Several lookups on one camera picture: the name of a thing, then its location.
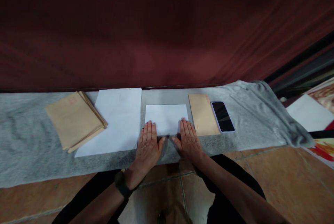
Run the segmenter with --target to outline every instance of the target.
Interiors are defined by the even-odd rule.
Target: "black phone screen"
[[[213,102],[212,107],[216,114],[216,118],[221,132],[234,132],[235,129],[230,119],[229,113],[227,112],[227,109],[225,107],[225,104],[223,102]]]

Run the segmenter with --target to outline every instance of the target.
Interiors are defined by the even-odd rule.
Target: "stack of envelopes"
[[[82,91],[46,106],[45,110],[63,150],[69,153],[101,133],[108,125]]]

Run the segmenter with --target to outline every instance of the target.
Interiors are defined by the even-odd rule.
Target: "gray towel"
[[[66,178],[75,175],[126,168],[135,150],[74,158],[62,150],[57,133],[44,106],[70,93],[0,94],[0,187]],[[95,103],[98,92],[86,93]],[[214,88],[143,90],[141,125],[146,105],[186,104],[188,94],[208,94],[210,101],[223,101],[229,111],[233,133],[201,136],[209,155],[269,146],[312,146],[309,133],[294,119],[263,81],[237,81]],[[171,140],[165,142],[158,164],[180,159]]]

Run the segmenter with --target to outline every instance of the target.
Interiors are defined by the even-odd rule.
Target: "finger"
[[[143,142],[143,135],[144,135],[144,128],[142,128],[142,130],[140,130],[139,143]]]
[[[186,136],[189,136],[189,129],[188,129],[188,125],[187,125],[187,121],[185,120],[185,118],[182,119],[182,123],[183,123],[183,128],[184,128],[184,133]]]
[[[152,140],[152,121],[149,121],[147,125],[147,141]]]
[[[166,140],[166,138],[161,138],[160,141],[159,141],[159,143],[158,143],[158,145],[159,145],[158,146],[158,152],[159,152],[160,155],[161,155],[162,148],[164,146],[165,140]]]
[[[190,123],[190,126],[191,126],[191,130],[192,130],[193,135],[197,136],[194,125]]]
[[[172,140],[176,144],[177,148],[181,151],[182,150],[181,141],[177,137],[172,137]]]
[[[189,130],[189,134],[190,134],[190,136],[194,136],[189,121],[187,121],[187,127],[188,127],[188,130]]]
[[[143,142],[147,141],[147,123],[145,123],[144,126],[144,132],[143,132]]]
[[[180,121],[180,134],[181,136],[184,135],[184,127],[183,127],[183,121]]]
[[[152,140],[157,141],[157,126],[155,123],[152,124]]]

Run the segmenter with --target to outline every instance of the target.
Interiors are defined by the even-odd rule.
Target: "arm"
[[[136,159],[132,165],[125,170],[125,184],[130,190],[135,189],[144,179],[146,174],[158,162],[165,138],[157,141],[157,129],[155,123],[149,121],[141,130]],[[71,222],[76,223],[107,223],[119,206],[124,197],[118,191],[115,183],[111,184],[90,204],[88,204]]]
[[[228,198],[246,223],[288,223],[268,202],[202,151],[195,128],[183,119],[181,141],[173,137],[182,155],[201,170]]]

